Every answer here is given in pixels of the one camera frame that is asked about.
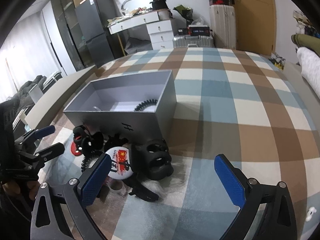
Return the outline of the person's left hand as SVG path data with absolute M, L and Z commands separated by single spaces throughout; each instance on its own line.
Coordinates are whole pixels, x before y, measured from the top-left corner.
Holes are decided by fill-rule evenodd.
M 35 200 L 37 192 L 39 190 L 40 184 L 38 181 L 29 181 L 25 186 L 20 187 L 20 185 L 14 181 L 5 183 L 2 185 L 4 191 L 13 197 L 22 196 L 21 191 L 28 194 L 29 199 Z

